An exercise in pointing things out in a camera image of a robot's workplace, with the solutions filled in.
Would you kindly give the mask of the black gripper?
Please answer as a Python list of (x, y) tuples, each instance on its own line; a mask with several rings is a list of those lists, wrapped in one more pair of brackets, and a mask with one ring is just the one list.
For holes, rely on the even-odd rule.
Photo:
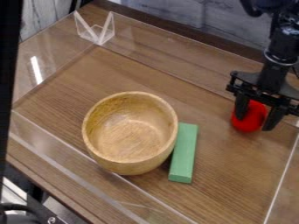
[(251, 100), (267, 105), (271, 110), (262, 130), (270, 131), (286, 115), (299, 116), (299, 89), (284, 81), (280, 90), (270, 93), (258, 85), (259, 73), (232, 71), (227, 90), (235, 95), (235, 115), (242, 120)]

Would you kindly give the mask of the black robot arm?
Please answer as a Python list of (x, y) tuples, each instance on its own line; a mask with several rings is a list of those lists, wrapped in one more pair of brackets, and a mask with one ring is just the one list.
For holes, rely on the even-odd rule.
[(270, 107), (262, 126), (272, 130), (288, 115), (299, 117), (299, 88), (287, 81), (299, 63), (299, 0), (239, 0), (246, 13), (271, 16), (270, 44), (263, 52), (264, 64), (258, 73), (232, 71), (227, 90), (235, 95), (235, 115), (246, 118), (250, 101)]

